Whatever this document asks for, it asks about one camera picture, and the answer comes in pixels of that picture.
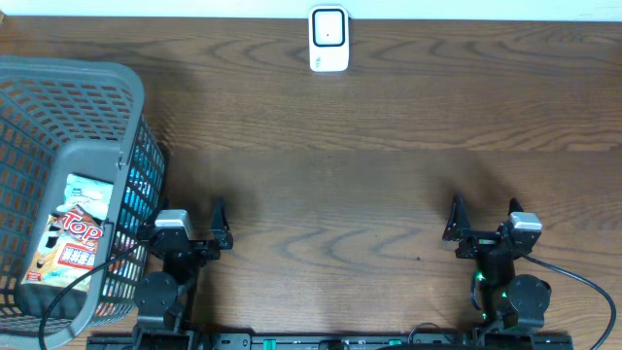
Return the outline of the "mint white snack packet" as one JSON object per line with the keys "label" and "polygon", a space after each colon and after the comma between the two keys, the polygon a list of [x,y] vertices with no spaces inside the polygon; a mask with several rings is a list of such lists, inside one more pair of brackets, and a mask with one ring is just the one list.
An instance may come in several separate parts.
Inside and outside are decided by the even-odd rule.
{"label": "mint white snack packet", "polygon": [[112,198],[114,185],[90,179],[77,174],[69,174],[63,191],[64,201],[56,207],[58,212],[67,212],[79,205],[93,218],[105,220]]}

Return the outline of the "red Top chocolate bar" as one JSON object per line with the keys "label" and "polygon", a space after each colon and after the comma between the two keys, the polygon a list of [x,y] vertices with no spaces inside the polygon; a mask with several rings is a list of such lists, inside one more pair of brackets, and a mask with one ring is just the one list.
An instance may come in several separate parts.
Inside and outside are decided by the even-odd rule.
{"label": "red Top chocolate bar", "polygon": [[78,204],[59,216],[53,226],[81,242],[97,241],[103,236],[100,225]]}

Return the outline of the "grey plastic shopping basket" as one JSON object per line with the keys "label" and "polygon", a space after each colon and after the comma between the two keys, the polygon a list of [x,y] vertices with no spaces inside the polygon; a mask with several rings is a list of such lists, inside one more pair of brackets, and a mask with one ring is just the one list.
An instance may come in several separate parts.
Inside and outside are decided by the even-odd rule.
{"label": "grey plastic shopping basket", "polygon": [[[147,253],[136,232],[153,213],[165,160],[144,118],[138,75],[118,63],[1,59],[1,344],[54,348],[134,306]],[[25,285],[69,175],[112,185],[94,252],[58,254],[92,269],[84,291]]]}

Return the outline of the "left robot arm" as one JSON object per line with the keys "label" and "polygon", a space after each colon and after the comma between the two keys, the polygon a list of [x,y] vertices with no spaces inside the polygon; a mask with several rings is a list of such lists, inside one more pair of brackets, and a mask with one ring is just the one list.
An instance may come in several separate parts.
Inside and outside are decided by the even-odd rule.
{"label": "left robot arm", "polygon": [[138,308],[133,349],[211,349],[209,335],[190,325],[199,272],[233,247],[225,201],[215,205],[211,239],[192,239],[189,213],[163,201],[137,230],[146,250],[162,261],[162,270],[143,277],[134,292]]}

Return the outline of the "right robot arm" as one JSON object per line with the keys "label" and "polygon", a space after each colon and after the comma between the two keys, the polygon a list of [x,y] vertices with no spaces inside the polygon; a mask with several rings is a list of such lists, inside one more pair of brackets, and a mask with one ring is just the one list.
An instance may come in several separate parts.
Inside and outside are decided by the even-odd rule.
{"label": "right robot arm", "polygon": [[517,199],[509,202],[507,219],[492,231],[471,227],[462,198],[453,197],[444,241],[458,244],[459,259],[476,261],[473,287],[481,300],[489,330],[500,333],[534,333],[544,325],[550,304],[550,285],[530,274],[518,275],[514,262],[527,257],[541,236],[538,216],[526,212]]}

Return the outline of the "white barcode scanner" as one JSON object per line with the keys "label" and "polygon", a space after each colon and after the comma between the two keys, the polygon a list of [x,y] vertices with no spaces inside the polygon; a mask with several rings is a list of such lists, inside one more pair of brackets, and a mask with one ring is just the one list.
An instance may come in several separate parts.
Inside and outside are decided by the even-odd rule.
{"label": "white barcode scanner", "polygon": [[314,72],[342,72],[349,66],[349,14],[338,5],[313,7],[308,16],[309,67]]}

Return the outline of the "yellow red noodle packet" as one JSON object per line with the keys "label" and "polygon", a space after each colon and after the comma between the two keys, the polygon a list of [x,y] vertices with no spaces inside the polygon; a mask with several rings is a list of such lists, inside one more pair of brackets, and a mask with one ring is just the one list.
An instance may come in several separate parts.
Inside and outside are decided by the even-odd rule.
{"label": "yellow red noodle packet", "polygon": [[75,240],[53,223],[59,216],[49,216],[21,285],[65,288],[94,267],[97,241]]}

